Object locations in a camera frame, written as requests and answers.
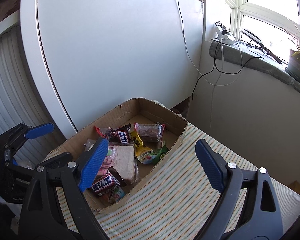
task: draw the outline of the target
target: striped cloth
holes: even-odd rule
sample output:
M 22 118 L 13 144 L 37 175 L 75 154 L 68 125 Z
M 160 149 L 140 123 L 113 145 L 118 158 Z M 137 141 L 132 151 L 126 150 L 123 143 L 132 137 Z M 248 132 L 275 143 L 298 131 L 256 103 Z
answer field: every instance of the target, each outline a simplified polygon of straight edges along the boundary
M 193 239 L 211 213 L 217 199 L 196 155 L 195 143 L 204 138 L 226 162 L 234 162 L 241 169 L 257 167 L 233 151 L 188 124 L 183 144 L 162 166 L 147 185 L 127 203 L 110 215 L 97 214 L 96 218 L 111 239 Z M 281 209 L 284 232 L 300 214 L 300 195 L 272 179 Z M 66 223 L 77 231 L 63 190 L 58 188 L 59 202 Z M 226 231 L 235 228 L 245 198 L 242 189 Z

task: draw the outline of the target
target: window sill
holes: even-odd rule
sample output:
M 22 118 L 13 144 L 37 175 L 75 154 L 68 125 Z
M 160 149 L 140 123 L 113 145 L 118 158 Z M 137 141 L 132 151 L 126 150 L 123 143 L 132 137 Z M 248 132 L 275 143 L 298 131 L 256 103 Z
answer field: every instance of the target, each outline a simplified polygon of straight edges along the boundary
M 214 53 L 216 50 L 216 46 L 218 45 L 218 42 L 213 41 L 210 45 L 209 49 L 209 54 L 211 57 L 214 57 Z M 251 57 L 257 57 L 253 52 L 256 52 L 260 54 L 262 58 L 256 58 L 253 60 L 250 60 L 245 67 L 251 68 L 254 70 L 258 70 L 260 72 L 269 74 L 273 76 L 274 78 L 280 80 L 281 82 L 292 86 L 295 90 L 297 90 L 300 93 L 300 83 L 296 81 L 293 77 L 291 77 L 288 73 L 285 72 L 285 64 L 283 63 L 280 65 L 276 61 L 274 61 L 271 58 L 268 58 L 267 56 L 263 55 L 261 51 L 254 49 L 254 48 L 249 48 L 249 51 L 247 49 L 247 46 L 245 46 L 242 43 L 239 43 L 241 52 L 242 52 L 242 59 L 243 59 L 243 64 L 247 62 L 248 59 Z M 241 57 L 240 57 L 240 51 L 238 49 L 237 44 L 233 45 L 223 45 L 223 51 L 224 51 L 224 61 L 230 62 L 233 64 L 241 65 Z M 217 55 L 216 59 L 221 60 L 221 49 L 217 49 Z

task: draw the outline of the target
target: green snack package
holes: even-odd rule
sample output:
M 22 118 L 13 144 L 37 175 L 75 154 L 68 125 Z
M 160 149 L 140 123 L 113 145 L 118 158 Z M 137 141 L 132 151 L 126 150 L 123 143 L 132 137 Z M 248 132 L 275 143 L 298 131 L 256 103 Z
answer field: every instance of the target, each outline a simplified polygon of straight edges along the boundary
M 161 149 L 156 150 L 156 156 L 152 160 L 152 164 L 157 165 L 158 162 L 163 159 L 163 157 L 167 154 L 168 151 L 169 149 L 165 145 L 163 145 Z

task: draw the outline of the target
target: snack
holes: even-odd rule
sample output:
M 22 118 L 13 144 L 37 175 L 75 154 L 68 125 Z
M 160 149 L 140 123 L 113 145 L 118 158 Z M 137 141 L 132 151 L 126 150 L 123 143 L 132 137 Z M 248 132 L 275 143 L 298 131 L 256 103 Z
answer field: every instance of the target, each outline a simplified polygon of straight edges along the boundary
M 157 165 L 159 163 L 159 161 L 162 160 L 163 157 L 167 154 L 168 151 L 169 151 L 169 149 L 165 145 L 163 145 L 161 149 L 156 150 L 155 151 L 156 156 L 152 160 L 152 163 L 154 165 Z
M 157 148 L 162 148 L 162 135 L 165 128 L 164 124 L 140 124 L 134 123 L 134 128 L 140 138 L 145 142 L 157 142 Z
M 125 195 L 119 181 L 110 172 L 96 179 L 91 188 L 97 196 L 103 197 L 109 203 L 116 203 Z
M 95 143 L 96 143 L 96 141 L 88 139 L 87 143 L 84 144 L 85 151 L 91 150 L 91 148 L 94 146 Z M 108 173 L 108 169 L 111 166 L 113 166 L 114 156 L 116 156 L 117 151 L 118 151 L 118 147 L 113 145 L 112 143 L 109 143 L 108 154 L 107 154 L 106 158 L 104 159 L 96 178 L 100 178 L 101 176 L 104 176 Z
M 95 194 L 101 197 L 105 193 L 112 191 L 116 186 L 120 186 L 119 181 L 108 172 L 101 178 L 95 179 L 91 188 Z
M 153 150 L 150 149 L 149 147 L 143 146 L 143 142 L 136 130 L 131 132 L 131 137 L 135 143 L 134 145 L 136 148 L 136 157 L 138 161 L 140 161 L 143 164 L 151 163 L 156 156 Z
M 124 197 L 124 191 L 121 187 L 116 186 L 112 191 L 102 195 L 102 198 L 107 200 L 109 203 L 116 203 Z
M 113 168 L 127 183 L 132 184 L 138 179 L 138 166 L 135 159 L 133 145 L 116 145 Z
M 94 127 L 97 133 L 106 138 L 109 142 L 129 144 L 131 142 L 130 128 L 131 123 L 124 125 L 118 129 Z
M 129 144 L 131 142 L 130 128 L 131 128 L 131 123 L 128 123 L 123 127 L 113 130 L 113 132 L 116 133 L 117 136 L 119 137 L 122 144 Z
M 99 128 L 99 127 L 94 127 L 97 131 L 97 133 L 103 137 L 106 138 L 109 142 L 116 142 L 119 143 L 120 139 L 116 133 L 114 133 L 114 129 L 108 127 L 108 128 Z

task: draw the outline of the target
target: yellow snack package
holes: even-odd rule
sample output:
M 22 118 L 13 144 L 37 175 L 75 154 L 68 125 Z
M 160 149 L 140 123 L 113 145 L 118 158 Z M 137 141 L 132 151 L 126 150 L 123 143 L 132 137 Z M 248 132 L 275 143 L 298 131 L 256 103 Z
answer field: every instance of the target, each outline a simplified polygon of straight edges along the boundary
M 132 131 L 130 135 L 131 140 L 134 141 L 134 146 L 136 148 L 136 157 L 138 161 L 143 164 L 152 163 L 152 160 L 156 157 L 155 152 L 153 152 L 153 150 L 151 150 L 149 147 L 143 146 L 143 141 L 141 140 L 137 131 Z

